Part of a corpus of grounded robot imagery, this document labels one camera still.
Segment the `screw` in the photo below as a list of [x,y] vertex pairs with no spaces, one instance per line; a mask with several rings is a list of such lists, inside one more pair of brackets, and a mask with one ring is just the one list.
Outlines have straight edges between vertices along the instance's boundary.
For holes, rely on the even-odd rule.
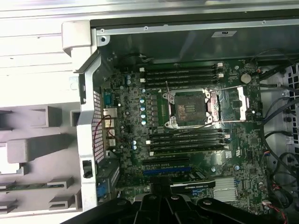
[[212,202],[211,202],[211,201],[209,201],[209,200],[204,200],[204,204],[205,204],[205,205],[211,205],[211,204],[212,204]]
[[173,196],[171,196],[171,199],[172,199],[172,200],[178,200],[178,199],[179,199],[179,196],[178,196],[178,195],[173,195]]
[[120,202],[117,203],[117,205],[125,205],[127,202],[124,200],[121,200]]

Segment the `pcie slot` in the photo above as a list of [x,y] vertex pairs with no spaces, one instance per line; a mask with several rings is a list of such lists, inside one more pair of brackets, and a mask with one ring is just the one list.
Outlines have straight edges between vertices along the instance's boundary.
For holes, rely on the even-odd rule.
[[[194,134],[210,134],[210,133],[223,133],[225,130],[223,129],[209,129],[209,130],[192,130],[192,132],[180,132],[178,136],[189,136],[189,135],[194,135]],[[159,134],[151,134],[150,137],[154,138],[154,137],[163,137],[163,136],[174,136],[175,134],[177,134],[178,132],[170,132],[170,133],[159,133]]]
[[174,173],[174,172],[190,172],[191,167],[178,167],[178,168],[165,168],[165,169],[150,169],[144,170],[143,175],[153,175],[161,173]]
[[160,164],[160,163],[174,163],[174,162],[185,162],[189,161],[189,156],[181,156],[181,157],[172,157],[172,158],[157,158],[151,160],[143,160],[142,165],[152,165],[152,164]]

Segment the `cable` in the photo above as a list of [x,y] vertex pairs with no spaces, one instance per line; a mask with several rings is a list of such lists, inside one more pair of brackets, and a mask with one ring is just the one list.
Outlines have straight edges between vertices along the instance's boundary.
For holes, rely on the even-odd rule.
[[273,152],[273,150],[270,148],[269,144],[267,143],[267,140],[266,140],[265,136],[262,135],[261,139],[264,142],[267,150],[270,151],[271,155],[277,160],[277,162],[280,162],[281,165],[283,165],[290,172],[290,174],[292,174],[293,176],[296,176],[296,174],[294,173],[294,171],[285,162],[283,162],[282,159],[279,158],[275,154],[275,152]]
[[281,98],[278,98],[278,99],[274,100],[273,103],[271,104],[271,106],[269,107],[268,111],[266,112],[266,114],[265,114],[265,118],[268,117],[268,115],[269,115],[271,109],[272,109],[272,108],[274,107],[274,105],[275,105],[278,101],[280,101],[280,100],[290,100],[290,98],[289,98],[289,97],[281,97]]
[[265,139],[268,138],[268,137],[270,137],[273,134],[283,134],[283,135],[288,136],[288,137],[292,137],[293,136],[290,132],[286,132],[286,131],[273,131],[273,132],[270,132],[270,133],[266,134],[265,135]]
[[279,48],[274,48],[274,49],[269,49],[269,50],[265,50],[262,51],[260,53],[258,53],[257,55],[253,56],[250,60],[250,62],[252,62],[254,59],[258,58],[260,55],[268,53],[270,51],[279,51],[281,54],[283,54],[285,56],[285,58],[291,63],[291,64],[295,64],[295,62],[285,53],[284,50],[279,49]]
[[118,64],[120,64],[122,61],[124,61],[125,59],[127,59],[129,57],[139,57],[141,59],[141,61],[144,63],[149,62],[153,59],[153,58],[147,58],[145,55],[143,55],[141,53],[130,53],[130,54],[120,57],[120,59],[118,60]]
[[260,87],[264,87],[264,88],[279,88],[279,89],[284,89],[284,90],[288,90],[290,92],[294,92],[299,94],[299,90],[296,90],[294,88],[285,86],[285,85],[280,85],[280,84],[260,84]]
[[94,134],[93,134],[93,148],[94,148],[94,149],[95,149],[95,138],[96,138],[96,135],[97,135],[97,130],[98,130],[100,124],[102,123],[102,121],[103,121],[105,118],[110,118],[108,133],[109,133],[112,137],[115,137],[115,135],[113,135],[113,134],[110,132],[110,128],[111,128],[111,115],[103,116],[103,117],[101,118],[101,120],[98,122],[98,124],[96,125],[95,129],[94,129]]
[[282,208],[282,211],[281,211],[281,210],[279,210],[278,208],[276,208],[274,205],[268,204],[267,206],[268,206],[269,208],[274,209],[276,212],[278,212],[278,213],[281,214],[281,216],[282,216],[283,219],[284,219],[284,224],[288,224],[288,223],[289,223],[288,217],[287,217],[287,215],[286,215],[286,213],[285,213],[285,210],[284,210],[283,208]]
[[[298,58],[295,59],[294,62],[298,63],[299,59]],[[260,76],[259,76],[260,81],[270,78],[271,76],[275,75],[276,73],[284,70],[285,68],[287,68],[287,67],[289,67],[291,65],[293,65],[293,64],[290,63],[290,62],[286,62],[286,63],[284,63],[282,65],[279,65],[279,66],[277,66],[277,67],[275,67],[275,68],[273,68],[273,69],[271,69],[271,70],[269,70],[269,71],[267,71],[267,72],[265,72],[263,74],[260,74]]]
[[[284,174],[284,175],[290,175],[292,177],[294,177],[293,175],[291,175],[290,173],[287,173],[287,172],[284,172],[284,171],[278,171],[278,172],[275,172],[275,173],[272,173],[270,175],[270,178],[274,181],[274,176],[276,176],[277,174]],[[279,186],[289,186],[289,185],[293,185],[294,183],[297,182],[297,179],[291,181],[290,183],[285,183],[285,184],[280,184],[278,183],[277,181],[275,181],[276,184],[278,184]]]
[[[283,158],[286,157],[287,155],[292,155],[292,156],[297,160],[297,163],[299,163],[299,158],[298,158],[297,155],[294,154],[294,153],[285,152],[285,153],[282,153],[282,154],[279,156],[279,158],[280,158],[281,160],[283,160]],[[277,165],[276,165],[276,167],[275,167],[275,169],[274,169],[274,171],[273,171],[273,173],[277,173],[277,172],[278,172],[280,165],[281,165],[281,164],[278,162]]]
[[263,120],[263,124],[267,124],[271,119],[273,119],[275,116],[277,116],[278,114],[280,114],[281,112],[283,112],[285,109],[287,109],[290,106],[293,106],[295,104],[299,103],[299,98],[283,105],[282,107],[278,108],[275,112],[273,112],[270,116],[268,116],[267,118],[265,118]]

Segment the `capacitor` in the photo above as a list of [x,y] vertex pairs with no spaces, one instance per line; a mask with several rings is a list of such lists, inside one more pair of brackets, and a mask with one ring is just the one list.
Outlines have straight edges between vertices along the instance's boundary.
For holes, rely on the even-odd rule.
[[240,166],[239,165],[234,165],[234,170],[235,171],[238,171],[240,169]]
[[248,84],[251,82],[251,76],[247,73],[241,75],[241,82],[244,84]]

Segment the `ram slot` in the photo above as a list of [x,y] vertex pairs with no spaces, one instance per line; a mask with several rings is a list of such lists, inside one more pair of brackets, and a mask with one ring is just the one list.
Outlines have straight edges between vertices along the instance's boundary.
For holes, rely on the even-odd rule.
[[183,86],[206,86],[218,83],[216,66],[182,68],[170,70],[150,70],[145,72],[145,87],[150,89]]

